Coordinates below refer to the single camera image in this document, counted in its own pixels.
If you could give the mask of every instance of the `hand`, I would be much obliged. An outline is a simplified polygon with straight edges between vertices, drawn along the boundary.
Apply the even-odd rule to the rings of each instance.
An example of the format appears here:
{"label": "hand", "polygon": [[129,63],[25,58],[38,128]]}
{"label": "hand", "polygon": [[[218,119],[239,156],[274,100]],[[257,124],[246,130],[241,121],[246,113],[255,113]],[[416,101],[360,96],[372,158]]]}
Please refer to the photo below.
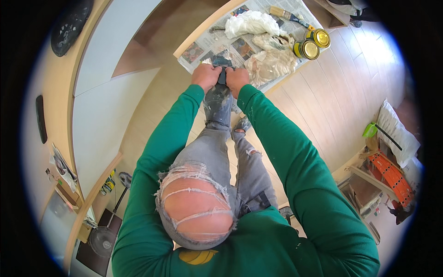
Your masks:
{"label": "hand", "polygon": [[205,94],[217,84],[222,67],[214,68],[212,64],[201,63],[192,73],[191,84],[202,87]]}
{"label": "hand", "polygon": [[244,68],[226,68],[226,85],[231,89],[232,96],[238,99],[238,94],[244,85],[249,84],[249,72]]}

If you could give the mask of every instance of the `paint bottle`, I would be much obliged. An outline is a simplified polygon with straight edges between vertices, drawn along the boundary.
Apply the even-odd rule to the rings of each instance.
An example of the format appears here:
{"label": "paint bottle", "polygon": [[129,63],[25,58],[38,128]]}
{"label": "paint bottle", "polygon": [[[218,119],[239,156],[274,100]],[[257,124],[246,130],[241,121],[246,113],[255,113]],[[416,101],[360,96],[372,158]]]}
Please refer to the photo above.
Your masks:
{"label": "paint bottle", "polygon": [[315,60],[320,55],[318,45],[310,39],[300,40],[294,43],[292,52],[294,52],[297,57],[308,60]]}
{"label": "paint bottle", "polygon": [[331,44],[331,39],[328,32],[323,29],[307,31],[305,33],[305,38],[314,41],[315,44],[317,44],[320,48],[327,48]]}

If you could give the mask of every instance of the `green long-sleeve shirt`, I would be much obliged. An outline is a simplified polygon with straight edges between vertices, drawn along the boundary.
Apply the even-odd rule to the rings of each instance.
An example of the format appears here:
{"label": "green long-sleeve shirt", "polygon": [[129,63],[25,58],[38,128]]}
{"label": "green long-sleeve shirt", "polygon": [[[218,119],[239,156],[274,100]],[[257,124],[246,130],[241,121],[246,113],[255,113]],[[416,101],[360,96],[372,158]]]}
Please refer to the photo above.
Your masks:
{"label": "green long-sleeve shirt", "polygon": [[238,106],[250,119],[308,239],[274,207],[243,216],[237,230],[207,251],[178,248],[155,211],[158,172],[185,147],[204,97],[191,85],[152,133],[137,162],[112,257],[119,276],[375,276],[375,242],[342,197],[305,134],[259,90],[244,86]]}

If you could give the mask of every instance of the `sleeve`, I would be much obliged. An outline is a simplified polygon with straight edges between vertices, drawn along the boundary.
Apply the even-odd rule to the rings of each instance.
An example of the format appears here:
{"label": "sleeve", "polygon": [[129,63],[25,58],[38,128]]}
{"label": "sleeve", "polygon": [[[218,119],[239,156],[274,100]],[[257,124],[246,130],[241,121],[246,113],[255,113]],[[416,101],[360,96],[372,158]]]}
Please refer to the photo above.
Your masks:
{"label": "sleeve", "polygon": [[137,161],[112,256],[114,276],[152,276],[165,268],[173,243],[155,211],[157,174],[166,171],[185,147],[203,97],[200,86],[189,86],[158,124]]}
{"label": "sleeve", "polygon": [[325,276],[375,276],[380,267],[375,241],[308,137],[251,85],[240,90],[237,104],[283,183]]}

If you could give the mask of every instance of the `paintbrush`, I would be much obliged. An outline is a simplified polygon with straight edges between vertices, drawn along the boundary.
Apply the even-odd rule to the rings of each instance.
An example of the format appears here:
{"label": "paintbrush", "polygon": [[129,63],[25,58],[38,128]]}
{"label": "paintbrush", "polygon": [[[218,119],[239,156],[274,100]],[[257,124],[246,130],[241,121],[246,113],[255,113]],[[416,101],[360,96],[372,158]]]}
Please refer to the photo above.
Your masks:
{"label": "paintbrush", "polygon": [[269,13],[270,13],[271,15],[275,15],[275,16],[278,16],[278,17],[286,18],[286,19],[288,19],[289,21],[295,21],[295,22],[298,22],[298,23],[300,23],[301,25],[305,26],[308,30],[311,30],[311,31],[312,31],[312,30],[315,30],[315,28],[314,28],[312,25],[310,25],[310,24],[304,22],[303,20],[299,19],[298,17],[296,17],[296,16],[293,15],[292,13],[290,13],[290,12],[288,12],[288,11],[285,11],[285,10],[282,9],[282,8],[279,8],[279,7],[276,7],[276,6],[271,6],[271,11],[270,11]]}

